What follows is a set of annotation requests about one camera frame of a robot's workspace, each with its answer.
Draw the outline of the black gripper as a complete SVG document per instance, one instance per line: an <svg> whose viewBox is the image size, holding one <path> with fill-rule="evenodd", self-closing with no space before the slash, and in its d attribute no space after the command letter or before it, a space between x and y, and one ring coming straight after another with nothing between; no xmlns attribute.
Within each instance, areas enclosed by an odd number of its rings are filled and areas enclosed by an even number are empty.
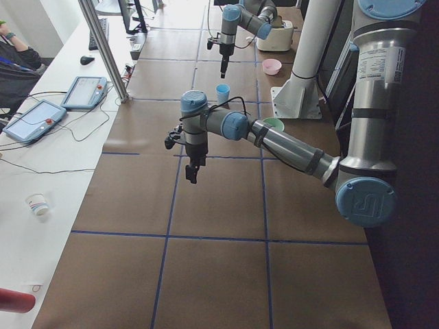
<svg viewBox="0 0 439 329"><path fill-rule="evenodd" d="M196 184L199 167L206 165L206 155L209 152L208 144L192 145L187 143L185 150L190 158L189 164L185 167L185 177L190 183Z"/></svg>
<svg viewBox="0 0 439 329"><path fill-rule="evenodd" d="M220 77L224 79L228 68L228 59L234 54L234 44L224 44L219 46L219 52L222 55Z"/></svg>

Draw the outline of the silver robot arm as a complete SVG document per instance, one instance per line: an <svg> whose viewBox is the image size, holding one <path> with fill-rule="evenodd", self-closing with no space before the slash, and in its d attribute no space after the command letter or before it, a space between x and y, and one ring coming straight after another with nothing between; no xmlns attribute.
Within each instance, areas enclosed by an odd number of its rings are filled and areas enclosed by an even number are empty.
<svg viewBox="0 0 439 329"><path fill-rule="evenodd" d="M222 14L222 28L219 33L219 52L222 56L220 77L226 77L230 57L234 54L237 28L241 27L257 38L265 40L277 18L273 1L239 1L228 4Z"/></svg>
<svg viewBox="0 0 439 329"><path fill-rule="evenodd" d="M323 51L342 1L309 1L291 77L272 88L274 115L305 119L317 116L309 102L318 100L316 78ZM187 91L180 100L180 124L168 133L165 146L185 146L190 158L186 179L197 182L205 166L208 132L228 140L246 139L265 149L289 167L318 178L335 191L340 214L355 225L372 228L387 222L396 208L391 186L396 167L390 159L390 141L396 116L395 101L401 89L408 42L416 35L426 1L354 1L351 40L359 51L348 153L342 160L312 147L273 125L251 119L246 113L224 108L229 100L209 107L205 93ZM223 56L221 78L233 54L237 27L266 39L278 16L273 1L239 1L222 14L222 30L208 39Z"/></svg>

